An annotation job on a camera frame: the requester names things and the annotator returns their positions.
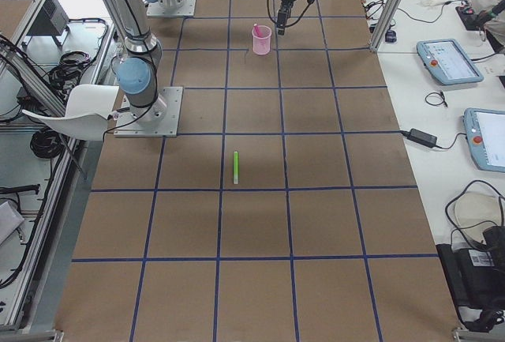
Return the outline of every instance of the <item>blue framed device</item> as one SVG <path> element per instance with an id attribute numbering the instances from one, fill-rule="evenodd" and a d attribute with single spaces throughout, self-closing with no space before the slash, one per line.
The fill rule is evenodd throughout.
<path id="1" fill-rule="evenodd" d="M 417 53 L 430 74 L 442 85 L 477 83 L 484 76 L 456 39 L 417 42 Z"/>
<path id="2" fill-rule="evenodd" d="M 469 108 L 463 123 L 475 164 L 481 170 L 505 172 L 505 111 Z"/>

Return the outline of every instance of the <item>green marker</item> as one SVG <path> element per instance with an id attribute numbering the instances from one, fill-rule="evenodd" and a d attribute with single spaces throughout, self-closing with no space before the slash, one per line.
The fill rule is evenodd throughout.
<path id="1" fill-rule="evenodd" d="M 238 151 L 234 151 L 234 184 L 238 184 Z"/>

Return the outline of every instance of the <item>power adapter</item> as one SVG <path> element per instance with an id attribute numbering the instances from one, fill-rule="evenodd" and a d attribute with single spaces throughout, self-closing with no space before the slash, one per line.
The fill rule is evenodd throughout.
<path id="1" fill-rule="evenodd" d="M 436 147 L 436 137 L 434 135 L 424 133 L 418 129 L 410 129 L 410 131 L 400 130 L 403 137 L 406 137 L 409 141 L 416 142 L 419 145 L 426 146 L 428 148 Z"/>

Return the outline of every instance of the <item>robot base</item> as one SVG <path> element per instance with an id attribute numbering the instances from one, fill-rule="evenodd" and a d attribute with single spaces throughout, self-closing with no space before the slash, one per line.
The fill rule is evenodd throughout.
<path id="1" fill-rule="evenodd" d="M 149 18 L 181 18 L 192 17 L 195 14 L 196 0 L 186 0 L 180 8 L 165 9 L 158 2 L 149 4 Z"/>
<path id="2" fill-rule="evenodd" d="M 160 96 L 166 101 L 166 114 L 158 122 L 152 124 L 139 124 L 134 122 L 131 125 L 121 127 L 114 131 L 116 137 L 176 137 L 179 125 L 179 115 L 181 114 L 183 87 L 165 87 L 161 90 Z M 123 99 L 122 107 L 128 107 L 129 101 Z M 123 126 L 133 121 L 131 113 L 121 113 L 116 126 Z"/>

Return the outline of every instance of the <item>white label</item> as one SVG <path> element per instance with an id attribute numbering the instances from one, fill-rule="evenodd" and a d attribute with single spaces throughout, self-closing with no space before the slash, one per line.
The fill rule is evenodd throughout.
<path id="1" fill-rule="evenodd" d="M 494 267 L 491 254 L 477 250 L 469 250 L 470 258 L 474 267 Z"/>

